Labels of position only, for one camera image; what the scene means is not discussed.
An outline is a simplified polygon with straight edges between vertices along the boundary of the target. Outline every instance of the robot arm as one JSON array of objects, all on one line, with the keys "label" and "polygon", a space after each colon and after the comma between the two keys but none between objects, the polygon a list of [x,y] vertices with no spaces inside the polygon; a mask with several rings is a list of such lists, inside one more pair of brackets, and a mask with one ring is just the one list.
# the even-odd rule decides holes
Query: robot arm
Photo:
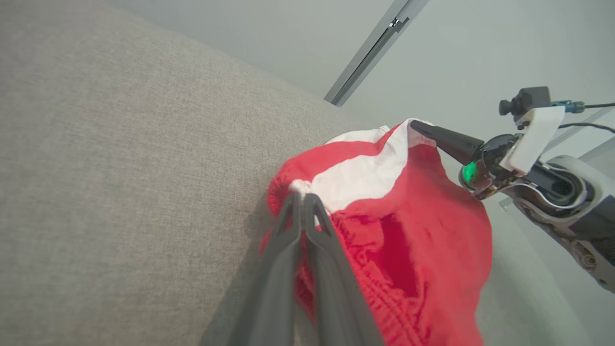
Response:
[{"label": "robot arm", "polygon": [[533,87],[522,89],[511,102],[500,103],[500,114],[512,113],[517,129],[526,129],[522,134],[499,135],[485,143],[419,121],[410,126],[464,165],[459,181],[474,197],[509,195],[601,286],[615,292],[613,182],[571,156],[539,160],[570,109],[570,103],[552,103],[548,88]]}]

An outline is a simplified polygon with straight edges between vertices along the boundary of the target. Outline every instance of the cable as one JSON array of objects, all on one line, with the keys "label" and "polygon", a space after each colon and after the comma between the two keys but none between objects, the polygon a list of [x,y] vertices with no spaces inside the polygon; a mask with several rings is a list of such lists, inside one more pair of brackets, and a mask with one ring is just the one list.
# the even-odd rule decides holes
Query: cable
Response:
[{"label": "cable", "polygon": [[585,105],[585,108],[604,108],[604,107],[613,107],[614,103],[602,103],[601,105]]},{"label": "cable", "polygon": [[560,125],[559,129],[563,129],[564,127],[571,127],[571,126],[591,126],[597,129],[611,131],[612,133],[615,134],[615,129],[613,128],[610,128],[604,125],[592,124],[592,123],[569,123],[569,124]]}]

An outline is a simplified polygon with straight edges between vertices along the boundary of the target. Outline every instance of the red and white fabric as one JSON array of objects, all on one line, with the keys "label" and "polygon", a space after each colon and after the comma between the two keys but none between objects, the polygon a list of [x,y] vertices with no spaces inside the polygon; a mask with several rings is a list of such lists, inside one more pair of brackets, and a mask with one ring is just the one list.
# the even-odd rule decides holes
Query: red and white fabric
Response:
[{"label": "red and white fabric", "polygon": [[[491,269],[491,226],[412,120],[289,159],[271,180],[268,206],[277,216],[292,192],[320,196],[388,345],[481,345],[474,313]],[[314,320],[305,255],[295,287]]]}]

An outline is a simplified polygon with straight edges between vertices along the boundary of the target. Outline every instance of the gray couch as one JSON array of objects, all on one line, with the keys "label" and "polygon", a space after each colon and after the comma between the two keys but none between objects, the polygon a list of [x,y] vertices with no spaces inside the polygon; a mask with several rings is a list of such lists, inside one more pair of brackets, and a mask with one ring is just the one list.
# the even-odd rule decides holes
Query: gray couch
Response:
[{"label": "gray couch", "polygon": [[[0,345],[223,344],[272,225],[269,179],[364,128],[105,2],[0,1]],[[572,320],[554,327],[557,293],[517,285],[545,276],[514,233],[494,228],[486,343],[582,344]],[[296,344],[314,345],[297,315]]]}]

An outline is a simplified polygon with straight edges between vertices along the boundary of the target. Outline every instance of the green light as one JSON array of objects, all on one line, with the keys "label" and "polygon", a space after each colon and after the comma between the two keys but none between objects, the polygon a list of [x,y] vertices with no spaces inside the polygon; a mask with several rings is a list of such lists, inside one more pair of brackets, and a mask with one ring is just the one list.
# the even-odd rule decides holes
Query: green light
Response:
[{"label": "green light", "polygon": [[476,173],[476,163],[470,162],[470,164],[468,164],[467,166],[464,166],[462,169],[462,173],[463,173],[463,179],[465,179],[466,182],[469,182],[470,180],[472,180],[472,177]]}]

